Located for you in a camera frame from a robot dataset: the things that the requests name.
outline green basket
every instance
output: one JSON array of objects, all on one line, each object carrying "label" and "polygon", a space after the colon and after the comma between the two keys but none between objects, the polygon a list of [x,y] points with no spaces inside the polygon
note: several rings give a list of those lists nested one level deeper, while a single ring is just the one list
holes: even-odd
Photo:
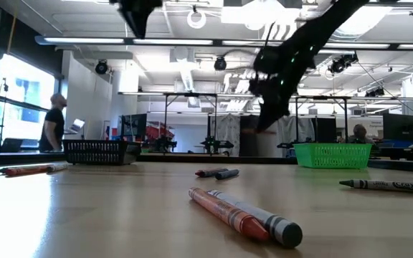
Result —
[{"label": "green basket", "polygon": [[372,144],[303,143],[295,144],[299,166],[309,168],[365,168]]}]

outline plastic basket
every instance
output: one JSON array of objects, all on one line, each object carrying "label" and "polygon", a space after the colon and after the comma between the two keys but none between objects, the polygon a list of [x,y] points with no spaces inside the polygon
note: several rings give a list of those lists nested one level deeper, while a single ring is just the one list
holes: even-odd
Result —
[{"label": "plastic basket", "polygon": [[139,144],[123,140],[64,140],[68,163],[90,165],[131,164],[140,154]]},{"label": "plastic basket", "polygon": [[309,168],[365,168],[372,144],[303,143],[295,144],[299,166]]}]

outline black basket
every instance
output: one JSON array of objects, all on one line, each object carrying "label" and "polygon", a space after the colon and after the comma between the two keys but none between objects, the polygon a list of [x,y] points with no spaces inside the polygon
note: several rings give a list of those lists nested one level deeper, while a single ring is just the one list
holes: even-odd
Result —
[{"label": "black basket", "polygon": [[141,152],[137,143],[123,140],[63,140],[66,161],[75,165],[131,164]]}]

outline black t-shirt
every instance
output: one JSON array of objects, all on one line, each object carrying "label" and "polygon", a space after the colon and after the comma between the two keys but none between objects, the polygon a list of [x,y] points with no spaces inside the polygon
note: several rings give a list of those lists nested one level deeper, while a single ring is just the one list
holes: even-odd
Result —
[{"label": "black t-shirt", "polygon": [[[58,108],[52,108],[47,112],[46,118],[44,121],[49,121],[52,123],[55,123],[55,138],[57,139],[57,142],[61,144],[63,134],[65,133],[65,119],[63,118],[62,111],[59,110]],[[42,126],[42,134],[41,134],[41,140],[39,140],[39,150],[40,151],[53,151],[54,148],[50,145],[49,140],[47,140],[46,133],[44,131],[44,126]]]}]

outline wooden table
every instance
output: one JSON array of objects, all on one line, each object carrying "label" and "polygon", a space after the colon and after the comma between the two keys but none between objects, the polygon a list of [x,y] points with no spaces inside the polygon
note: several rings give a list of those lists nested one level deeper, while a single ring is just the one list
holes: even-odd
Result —
[{"label": "wooden table", "polygon": [[[200,168],[238,168],[225,181]],[[0,257],[413,257],[413,194],[351,190],[351,178],[413,181],[413,173],[282,165],[135,163],[0,176]],[[302,244],[256,243],[191,201],[217,189],[298,223]]]}]

